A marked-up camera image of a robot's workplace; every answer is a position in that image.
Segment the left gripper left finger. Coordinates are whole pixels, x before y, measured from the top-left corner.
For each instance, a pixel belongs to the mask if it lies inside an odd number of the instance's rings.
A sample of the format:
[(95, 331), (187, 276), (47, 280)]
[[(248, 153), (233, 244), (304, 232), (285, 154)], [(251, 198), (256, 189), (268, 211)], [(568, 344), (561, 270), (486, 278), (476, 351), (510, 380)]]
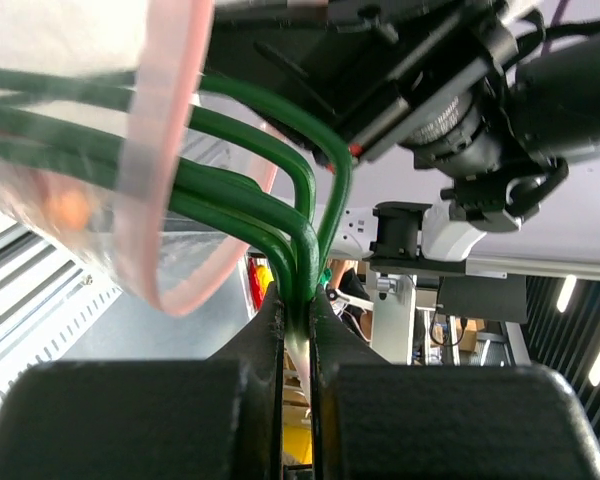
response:
[(285, 306), (206, 360), (59, 361), (0, 409), (0, 479), (278, 479)]

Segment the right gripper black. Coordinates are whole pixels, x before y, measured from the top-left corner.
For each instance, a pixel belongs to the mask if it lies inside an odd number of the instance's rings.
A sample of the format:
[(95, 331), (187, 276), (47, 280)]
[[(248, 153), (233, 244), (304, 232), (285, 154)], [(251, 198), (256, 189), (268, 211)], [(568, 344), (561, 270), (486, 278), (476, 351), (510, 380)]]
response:
[(330, 127), (358, 163), (399, 146), (452, 182), (453, 224), (518, 231), (566, 175), (535, 163), (506, 111), (506, 73), (551, 35), (509, 1), (244, 1), (216, 10), (205, 70), (280, 95)]

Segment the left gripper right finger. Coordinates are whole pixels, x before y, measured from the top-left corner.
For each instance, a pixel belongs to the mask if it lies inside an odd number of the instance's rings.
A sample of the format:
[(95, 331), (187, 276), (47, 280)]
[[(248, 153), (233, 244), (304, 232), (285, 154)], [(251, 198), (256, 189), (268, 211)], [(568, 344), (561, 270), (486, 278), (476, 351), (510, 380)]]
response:
[(580, 401), (542, 366), (393, 364), (323, 291), (308, 309), (318, 479), (600, 479)]

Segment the green onion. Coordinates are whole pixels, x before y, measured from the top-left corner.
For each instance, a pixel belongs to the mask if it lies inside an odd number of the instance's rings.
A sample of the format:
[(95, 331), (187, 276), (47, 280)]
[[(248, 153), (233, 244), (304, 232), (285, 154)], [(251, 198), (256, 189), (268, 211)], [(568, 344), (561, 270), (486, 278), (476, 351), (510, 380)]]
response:
[[(54, 173), (109, 191), (123, 179), (126, 141), (90, 127), (27, 111), (43, 100), (70, 100), (114, 111), (131, 105), (133, 72), (103, 80), (59, 77), (0, 69), (0, 154), (7, 162)], [(298, 319), (315, 298), (318, 280), (344, 213), (353, 170), (345, 143), (323, 122), (288, 100), (239, 80), (205, 75), (203, 91), (227, 96), (279, 121), (312, 140), (335, 165), (330, 198), (315, 222), (315, 179), (295, 150), (270, 135), (223, 114), (196, 108), (191, 129), (249, 150), (284, 170), (292, 179), (292, 205), (263, 193), (240, 174), (178, 160), (167, 182), (167, 208), (220, 230), (265, 254), (289, 314)]]

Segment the clear zip top bag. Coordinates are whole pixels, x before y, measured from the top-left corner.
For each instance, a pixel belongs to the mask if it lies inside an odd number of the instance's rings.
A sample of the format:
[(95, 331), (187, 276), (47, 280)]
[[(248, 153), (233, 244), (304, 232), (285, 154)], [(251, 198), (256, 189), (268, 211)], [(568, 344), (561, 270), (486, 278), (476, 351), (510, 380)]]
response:
[[(87, 80), (136, 74), (126, 111), (70, 100), (27, 106), (124, 139), (120, 188), (37, 173), (0, 154), (0, 211), (174, 316), (212, 296), (247, 249), (167, 208), (177, 161), (243, 175), (264, 191), (276, 175), (265, 159), (189, 126), (196, 108), (232, 106), (199, 89), (213, 13), (211, 1), (0, 1), (0, 69)], [(79, 231), (58, 229), (45, 213), (47, 197), (69, 189), (92, 206)]]

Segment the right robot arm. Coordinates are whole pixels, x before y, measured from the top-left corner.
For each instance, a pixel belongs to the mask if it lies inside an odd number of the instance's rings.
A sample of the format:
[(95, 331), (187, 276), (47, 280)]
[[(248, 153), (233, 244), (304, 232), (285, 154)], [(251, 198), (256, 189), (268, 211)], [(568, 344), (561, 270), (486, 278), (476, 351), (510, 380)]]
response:
[(381, 267), (465, 260), (600, 156), (600, 20), (549, 26), (534, 2), (239, 1), (205, 70), (285, 98), (356, 162), (399, 146), (451, 180), (428, 208), (376, 208)]

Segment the aluminium mounting rail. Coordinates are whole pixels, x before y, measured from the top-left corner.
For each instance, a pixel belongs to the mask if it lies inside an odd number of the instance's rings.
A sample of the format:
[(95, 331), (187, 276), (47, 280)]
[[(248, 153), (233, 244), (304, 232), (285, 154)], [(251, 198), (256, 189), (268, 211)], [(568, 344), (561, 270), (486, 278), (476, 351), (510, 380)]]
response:
[(0, 232), (0, 321), (79, 271), (68, 254), (21, 225)]

